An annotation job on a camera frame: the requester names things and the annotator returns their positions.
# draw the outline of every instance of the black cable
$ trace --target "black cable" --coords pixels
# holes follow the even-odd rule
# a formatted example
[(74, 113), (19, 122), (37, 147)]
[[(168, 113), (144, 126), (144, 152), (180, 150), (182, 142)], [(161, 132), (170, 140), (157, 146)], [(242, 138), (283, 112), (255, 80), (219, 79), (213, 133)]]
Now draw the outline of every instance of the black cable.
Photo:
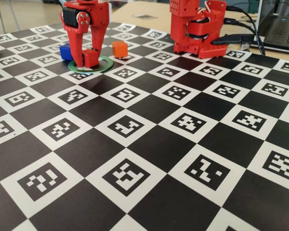
[(252, 21), (252, 24), (253, 24), (254, 29), (255, 29), (255, 36), (256, 36), (256, 40), (257, 40), (257, 44), (258, 44), (259, 51), (260, 51), (261, 55), (265, 55), (265, 49), (264, 49), (263, 42), (261, 41), (261, 38), (260, 38), (260, 36), (259, 36), (259, 33), (258, 33), (258, 30), (257, 30), (256, 24), (255, 24), (255, 22), (253, 21), (253, 19), (251, 18), (251, 16), (250, 16), (248, 13), (246, 13), (244, 10), (242, 10), (241, 8), (236, 7), (236, 6), (227, 6), (226, 10), (228, 10), (228, 11), (236, 11), (236, 12), (243, 13), (243, 14), (245, 14), (245, 15)]

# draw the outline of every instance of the black and white pattern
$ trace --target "black and white pattern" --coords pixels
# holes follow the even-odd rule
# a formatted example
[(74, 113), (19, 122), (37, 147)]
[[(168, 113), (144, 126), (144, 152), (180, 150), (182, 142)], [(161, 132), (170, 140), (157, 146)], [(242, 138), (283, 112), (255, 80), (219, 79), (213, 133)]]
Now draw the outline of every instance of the black and white pattern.
[(129, 57), (78, 74), (66, 39), (0, 35), (0, 230), (289, 230), (289, 61), (111, 23)]

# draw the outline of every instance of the green ring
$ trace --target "green ring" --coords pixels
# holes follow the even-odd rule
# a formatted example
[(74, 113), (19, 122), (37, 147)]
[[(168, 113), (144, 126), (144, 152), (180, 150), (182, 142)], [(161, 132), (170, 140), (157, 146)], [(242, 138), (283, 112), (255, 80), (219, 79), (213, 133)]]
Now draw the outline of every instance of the green ring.
[(98, 72), (103, 72), (103, 71), (107, 71), (109, 70), (113, 64), (114, 64), (114, 61), (111, 59), (111, 58), (108, 58), (106, 56), (100, 56), (99, 60), (105, 60), (107, 62), (107, 65), (105, 67), (100, 67), (100, 68), (97, 68), (97, 69), (94, 69), (94, 70), (79, 70), (75, 61), (71, 61), (69, 64), (68, 64), (68, 68), (71, 70), (71, 71), (74, 71), (76, 73), (80, 73), (80, 74), (93, 74), (93, 73), (98, 73)]

